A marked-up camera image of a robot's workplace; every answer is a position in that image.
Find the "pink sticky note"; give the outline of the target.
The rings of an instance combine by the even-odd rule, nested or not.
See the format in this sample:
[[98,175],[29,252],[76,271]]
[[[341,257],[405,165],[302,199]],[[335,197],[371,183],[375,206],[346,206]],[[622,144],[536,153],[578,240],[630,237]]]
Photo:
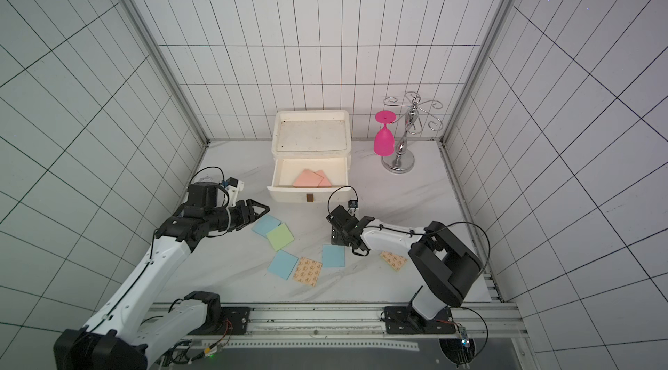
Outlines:
[[321,178],[312,170],[303,170],[292,183],[293,187],[318,187]]
[[321,178],[320,183],[318,184],[318,187],[332,187],[331,181],[328,179],[326,176],[325,172],[323,170],[318,170],[316,174]]

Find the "white pull-out drawer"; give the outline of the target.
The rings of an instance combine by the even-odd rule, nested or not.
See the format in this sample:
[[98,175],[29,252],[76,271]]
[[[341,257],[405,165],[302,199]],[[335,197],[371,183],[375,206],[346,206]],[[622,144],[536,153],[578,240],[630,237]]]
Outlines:
[[277,159],[267,189],[276,202],[324,203],[337,188],[349,184],[348,172],[345,157]]

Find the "white plastic drawer cabinet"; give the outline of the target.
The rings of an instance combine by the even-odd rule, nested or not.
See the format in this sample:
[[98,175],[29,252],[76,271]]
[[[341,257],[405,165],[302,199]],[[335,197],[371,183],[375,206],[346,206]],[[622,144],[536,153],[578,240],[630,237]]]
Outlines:
[[348,157],[350,115],[345,110],[281,111],[275,117],[271,152],[277,159]]

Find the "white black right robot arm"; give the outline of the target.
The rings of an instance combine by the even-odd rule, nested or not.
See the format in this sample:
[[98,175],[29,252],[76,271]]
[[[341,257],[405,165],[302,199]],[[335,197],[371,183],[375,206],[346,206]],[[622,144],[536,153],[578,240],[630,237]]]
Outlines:
[[387,225],[370,216],[357,219],[342,206],[327,215],[332,242],[355,255],[371,251],[404,257],[422,282],[407,305],[385,307],[381,321],[390,335],[455,333],[451,308],[461,307],[484,264],[450,228],[431,222],[421,230]]

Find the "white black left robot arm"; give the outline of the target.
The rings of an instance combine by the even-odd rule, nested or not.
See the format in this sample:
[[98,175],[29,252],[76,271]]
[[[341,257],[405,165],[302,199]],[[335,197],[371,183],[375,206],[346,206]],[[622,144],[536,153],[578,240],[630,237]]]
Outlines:
[[54,344],[59,369],[147,369],[187,335],[243,333],[216,293],[193,291],[151,325],[144,318],[170,277],[203,242],[239,231],[269,213],[233,201],[224,183],[189,185],[187,199],[153,233],[151,246],[118,291],[80,329]]

